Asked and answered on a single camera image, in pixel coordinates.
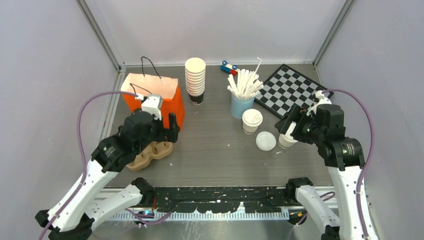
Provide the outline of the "orange paper bag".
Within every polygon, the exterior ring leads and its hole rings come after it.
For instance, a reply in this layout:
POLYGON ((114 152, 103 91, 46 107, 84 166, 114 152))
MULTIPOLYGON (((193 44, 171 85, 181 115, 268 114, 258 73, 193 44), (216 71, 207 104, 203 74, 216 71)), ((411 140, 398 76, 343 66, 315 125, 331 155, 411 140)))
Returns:
POLYGON ((169 114, 175 114, 176 123, 182 130, 185 107, 178 79, 165 76, 157 71, 153 74, 145 73, 143 69, 141 71, 142 73, 129 73, 120 87, 120 91, 125 92, 122 96, 130 111, 134 112, 144 104, 143 101, 136 99, 134 94, 144 97, 150 94, 159 95, 163 99, 160 111, 164 127, 170 126, 169 114))

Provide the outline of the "stack of white lids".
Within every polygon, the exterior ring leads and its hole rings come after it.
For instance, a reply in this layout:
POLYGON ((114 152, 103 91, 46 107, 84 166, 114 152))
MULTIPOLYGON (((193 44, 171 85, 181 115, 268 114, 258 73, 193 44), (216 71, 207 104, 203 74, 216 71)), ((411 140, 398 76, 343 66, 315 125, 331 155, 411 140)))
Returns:
POLYGON ((255 139, 256 146, 261 151, 271 151, 277 144, 275 136, 268 131, 261 131, 255 139))

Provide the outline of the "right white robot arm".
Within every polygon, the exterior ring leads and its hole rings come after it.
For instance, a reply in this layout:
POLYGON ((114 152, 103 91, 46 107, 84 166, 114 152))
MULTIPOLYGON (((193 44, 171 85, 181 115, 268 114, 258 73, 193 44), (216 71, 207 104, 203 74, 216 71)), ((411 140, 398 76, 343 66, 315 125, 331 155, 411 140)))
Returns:
POLYGON ((287 181, 287 202, 305 208, 319 228, 322 240, 377 240, 366 195, 357 188, 364 184, 363 148, 357 139, 345 135, 341 107, 320 104, 307 111, 293 105, 275 126, 285 141, 293 139, 317 146, 334 185, 339 215, 333 214, 307 177, 287 181))

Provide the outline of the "stack of paper cups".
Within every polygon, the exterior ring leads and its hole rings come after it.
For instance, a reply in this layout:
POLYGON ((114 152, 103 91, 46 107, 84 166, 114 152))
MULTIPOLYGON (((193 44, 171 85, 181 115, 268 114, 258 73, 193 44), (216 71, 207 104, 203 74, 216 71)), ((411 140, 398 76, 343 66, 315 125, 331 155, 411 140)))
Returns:
POLYGON ((194 105, 204 101, 206 63, 199 57, 189 58, 185 64, 185 85, 189 99, 194 105))

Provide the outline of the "white paper coffee cup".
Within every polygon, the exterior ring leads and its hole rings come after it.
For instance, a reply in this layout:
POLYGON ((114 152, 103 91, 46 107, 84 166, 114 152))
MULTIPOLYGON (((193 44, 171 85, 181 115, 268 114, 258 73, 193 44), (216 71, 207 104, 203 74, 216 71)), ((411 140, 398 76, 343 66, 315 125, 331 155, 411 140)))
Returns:
POLYGON ((259 125, 257 125, 257 124, 256 125, 250 125, 250 124, 247 124, 247 123, 243 123, 242 127, 243 127, 244 133, 246 133, 248 135, 252 135, 257 131, 259 125))
POLYGON ((278 145, 283 149, 288 149, 298 141, 291 135, 296 127, 296 123, 292 122, 287 129, 286 133, 280 133, 278 137, 278 145))

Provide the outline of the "white plastic cup lid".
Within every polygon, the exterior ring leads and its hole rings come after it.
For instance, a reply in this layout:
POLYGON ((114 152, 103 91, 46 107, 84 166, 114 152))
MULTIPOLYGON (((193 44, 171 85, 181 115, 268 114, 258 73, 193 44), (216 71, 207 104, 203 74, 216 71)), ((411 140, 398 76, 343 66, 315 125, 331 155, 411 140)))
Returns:
POLYGON ((242 121, 248 126, 259 126, 263 121, 263 115, 257 109, 248 109, 242 114, 242 121))

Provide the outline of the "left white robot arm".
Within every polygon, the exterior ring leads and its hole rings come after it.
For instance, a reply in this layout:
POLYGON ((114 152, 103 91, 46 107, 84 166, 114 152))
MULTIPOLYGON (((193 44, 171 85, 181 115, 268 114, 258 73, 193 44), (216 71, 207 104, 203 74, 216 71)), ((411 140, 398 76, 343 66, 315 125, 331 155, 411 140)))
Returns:
POLYGON ((176 115, 169 113, 168 121, 165 128, 162 119, 140 108, 128 116, 117 133, 99 142, 82 175, 62 200, 36 214, 42 233, 50 231, 50 240, 87 240, 95 228, 120 211, 136 205, 148 207, 155 191, 142 177, 100 203, 93 200, 151 143, 177 141, 180 127, 176 115))

